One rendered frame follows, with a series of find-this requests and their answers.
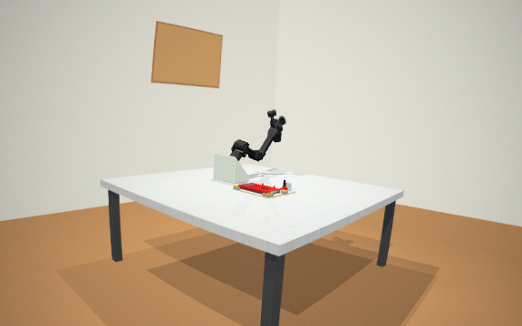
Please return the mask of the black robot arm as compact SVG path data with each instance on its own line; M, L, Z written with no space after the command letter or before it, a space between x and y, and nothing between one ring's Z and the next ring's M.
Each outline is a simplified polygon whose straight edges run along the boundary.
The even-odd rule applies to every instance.
M236 157L236 159L239 161L242 157L244 158L246 155L249 156L249 158L259 161L263 159L263 157L266 154L266 151L268 150L269 146L271 145L272 141L274 142L280 142L282 137L282 130L283 125L286 124L286 120L284 116L280 116L277 121L280 121L280 123L276 123L274 127L269 128L267 132L266 140L264 141L263 145L259 150L252 150L249 148L248 142L245 142L241 139L237 139L237 141L234 142L231 150L232 153L229 155L231 157ZM240 150L240 151L239 151ZM242 152L241 152L242 151Z

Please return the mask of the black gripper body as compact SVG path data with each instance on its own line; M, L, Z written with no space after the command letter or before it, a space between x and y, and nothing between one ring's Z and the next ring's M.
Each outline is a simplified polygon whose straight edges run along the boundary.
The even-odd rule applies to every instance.
M276 115L276 111L275 110L271 110L267 113L268 117L271 118L270 120L270 123L271 123L271 127L274 127L274 125L276 123L280 123L280 121L277 121L277 119L274 119L274 116Z

